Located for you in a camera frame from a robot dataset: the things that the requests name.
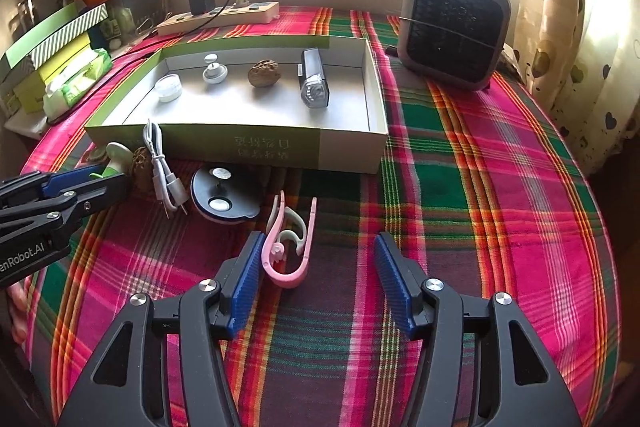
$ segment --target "space heater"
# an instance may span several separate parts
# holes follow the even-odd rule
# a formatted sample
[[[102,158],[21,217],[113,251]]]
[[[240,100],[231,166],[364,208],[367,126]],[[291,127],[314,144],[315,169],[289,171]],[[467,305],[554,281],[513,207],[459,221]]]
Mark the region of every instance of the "space heater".
[[[434,80],[483,89],[500,57],[510,16],[509,0],[402,0],[398,57]]]

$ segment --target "power strip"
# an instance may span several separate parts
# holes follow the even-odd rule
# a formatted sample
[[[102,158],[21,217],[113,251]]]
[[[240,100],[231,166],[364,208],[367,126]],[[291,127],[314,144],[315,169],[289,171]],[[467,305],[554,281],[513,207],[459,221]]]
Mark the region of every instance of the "power strip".
[[[158,35],[190,32],[205,23],[218,13],[220,8],[203,15],[183,13],[174,15],[157,26]],[[280,4],[277,2],[255,2],[244,8],[229,6],[222,13],[202,28],[220,28],[221,26],[238,26],[242,24],[268,24],[280,14]]]

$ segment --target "yellow box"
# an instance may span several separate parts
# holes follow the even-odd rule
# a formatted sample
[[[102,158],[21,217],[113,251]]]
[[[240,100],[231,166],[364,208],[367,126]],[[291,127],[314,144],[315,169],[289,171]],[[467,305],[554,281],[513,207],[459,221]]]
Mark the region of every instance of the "yellow box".
[[[14,87],[14,94],[20,100],[20,105],[22,105],[26,113],[42,110],[42,97],[44,96],[45,86],[60,74],[79,52],[89,45],[89,35],[83,33],[53,55],[37,71],[31,73]]]

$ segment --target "black cable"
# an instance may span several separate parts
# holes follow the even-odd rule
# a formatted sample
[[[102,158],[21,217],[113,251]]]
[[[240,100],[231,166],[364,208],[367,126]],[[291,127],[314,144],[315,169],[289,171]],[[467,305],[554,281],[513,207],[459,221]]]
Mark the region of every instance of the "black cable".
[[[115,60],[120,60],[121,58],[127,57],[128,55],[131,55],[133,53],[139,53],[139,52],[144,51],[146,49],[153,48],[153,47],[157,46],[158,44],[163,44],[164,42],[172,41],[174,39],[182,39],[182,38],[186,37],[187,35],[191,35],[192,33],[200,31],[201,29],[204,28],[204,26],[209,25],[212,22],[213,19],[218,17],[224,11],[224,9],[227,6],[229,6],[229,1],[231,1],[231,0],[226,0],[226,2],[223,5],[223,7],[215,15],[213,15],[212,17],[207,19],[206,22],[202,23],[200,26],[194,28],[193,30],[189,30],[188,32],[184,32],[182,34],[179,34],[178,36],[171,35],[166,39],[161,39],[161,40],[153,42],[151,44],[147,44],[146,46],[142,46],[141,48],[137,48],[136,46],[134,46],[128,52],[120,55],[120,57],[116,58]],[[75,113],[78,109],[80,109],[92,97],[92,95],[96,91],[98,91],[102,86],[104,86],[107,82],[109,82],[110,80],[113,80],[116,76],[118,76],[120,73],[122,73],[122,71],[127,69],[130,65],[135,64],[137,61],[143,60],[143,59],[146,60],[151,55],[153,55],[156,51],[157,50],[153,50],[152,52],[146,53],[142,57],[137,57],[137,58],[134,58],[133,60],[131,60],[130,62],[127,62],[127,64],[124,64],[123,67],[119,68],[115,73],[111,74],[108,78],[104,78],[104,79],[100,80],[97,84],[95,84],[89,91],[87,91],[84,94],[84,96],[82,97],[80,102],[78,102],[76,105],[74,105],[73,108],[71,108],[71,110],[67,111],[64,115],[59,116],[54,121],[47,122],[47,123],[49,123],[49,125],[52,126],[52,127],[58,125],[59,123],[62,123],[62,121],[66,120],[66,118],[70,117],[73,113]]]

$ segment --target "black heater grille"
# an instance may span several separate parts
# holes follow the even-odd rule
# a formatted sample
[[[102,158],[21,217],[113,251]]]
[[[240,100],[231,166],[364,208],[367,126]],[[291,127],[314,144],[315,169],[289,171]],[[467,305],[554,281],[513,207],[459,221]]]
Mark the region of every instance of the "black heater grille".
[[[467,82],[488,73],[504,21],[493,0],[415,0],[407,54],[415,62]]]

